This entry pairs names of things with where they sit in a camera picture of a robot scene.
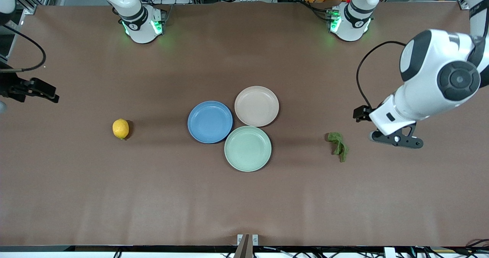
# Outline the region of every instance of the brown table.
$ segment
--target brown table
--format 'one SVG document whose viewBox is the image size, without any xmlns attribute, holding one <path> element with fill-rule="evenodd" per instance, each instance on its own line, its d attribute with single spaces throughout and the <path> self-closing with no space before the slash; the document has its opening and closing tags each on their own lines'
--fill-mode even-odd
<svg viewBox="0 0 489 258">
<path fill-rule="evenodd" d="M 468 32 L 455 3 L 385 3 L 347 43 L 299 4 L 175 6 L 166 35 L 135 44 L 108 6 L 41 6 L 22 31 L 46 50 L 22 74 L 57 87 L 59 104 L 5 100 L 0 116 L 0 243 L 465 245 L 489 237 L 489 92 L 419 123 L 421 150 L 370 142 L 355 70 L 372 47 L 425 28 Z M 401 83 L 402 47 L 374 52 L 360 74 L 373 104 Z M 10 64 L 40 58 L 19 39 Z M 281 103 L 264 127 L 274 150 L 260 171 L 227 164 L 224 143 L 188 133 L 190 110 L 262 85 Z M 112 135 L 115 119 L 133 136 Z M 235 127 L 242 126 L 238 120 Z M 347 162 L 327 132 L 344 134 Z"/>
</svg>

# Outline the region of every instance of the white plate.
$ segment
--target white plate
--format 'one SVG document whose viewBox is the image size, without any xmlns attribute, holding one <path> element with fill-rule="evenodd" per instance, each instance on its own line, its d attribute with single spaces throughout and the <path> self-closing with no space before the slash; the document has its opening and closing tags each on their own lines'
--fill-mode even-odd
<svg viewBox="0 0 489 258">
<path fill-rule="evenodd" d="M 251 86 L 237 96 L 234 111 L 249 126 L 266 126 L 274 121 L 279 110 L 277 96 L 263 86 Z"/>
</svg>

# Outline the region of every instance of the green plate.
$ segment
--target green plate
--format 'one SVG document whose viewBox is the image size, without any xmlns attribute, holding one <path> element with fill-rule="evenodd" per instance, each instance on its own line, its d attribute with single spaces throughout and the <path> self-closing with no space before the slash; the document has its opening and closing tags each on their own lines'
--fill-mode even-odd
<svg viewBox="0 0 489 258">
<path fill-rule="evenodd" d="M 242 126 L 227 137 L 224 154 L 229 164 L 237 170 L 257 171 L 269 161 L 272 144 L 262 129 Z"/>
</svg>

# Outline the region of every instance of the yellow lemon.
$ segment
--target yellow lemon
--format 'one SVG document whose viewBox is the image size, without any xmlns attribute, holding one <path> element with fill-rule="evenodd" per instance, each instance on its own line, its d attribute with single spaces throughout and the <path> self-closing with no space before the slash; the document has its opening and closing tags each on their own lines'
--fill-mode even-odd
<svg viewBox="0 0 489 258">
<path fill-rule="evenodd" d="M 117 138 L 124 140 L 129 134 L 129 124 L 125 119 L 118 119 L 112 124 L 112 132 Z"/>
</svg>

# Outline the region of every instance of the plate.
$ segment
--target plate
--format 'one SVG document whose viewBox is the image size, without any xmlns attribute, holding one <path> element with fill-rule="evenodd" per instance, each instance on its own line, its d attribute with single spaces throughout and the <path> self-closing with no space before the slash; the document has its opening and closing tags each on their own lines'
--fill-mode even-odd
<svg viewBox="0 0 489 258">
<path fill-rule="evenodd" d="M 257 171 L 269 161 L 272 144 L 262 129 L 242 126 L 227 137 L 224 154 L 229 164 L 237 170 Z"/>
<path fill-rule="evenodd" d="M 197 141 L 213 144 L 222 141 L 233 126 L 233 115 L 226 105 L 214 100 L 200 103 L 190 112 L 188 131 Z"/>
<path fill-rule="evenodd" d="M 263 86 L 251 86 L 237 96 L 234 111 L 248 126 L 266 126 L 274 121 L 279 110 L 277 96 Z"/>
</svg>

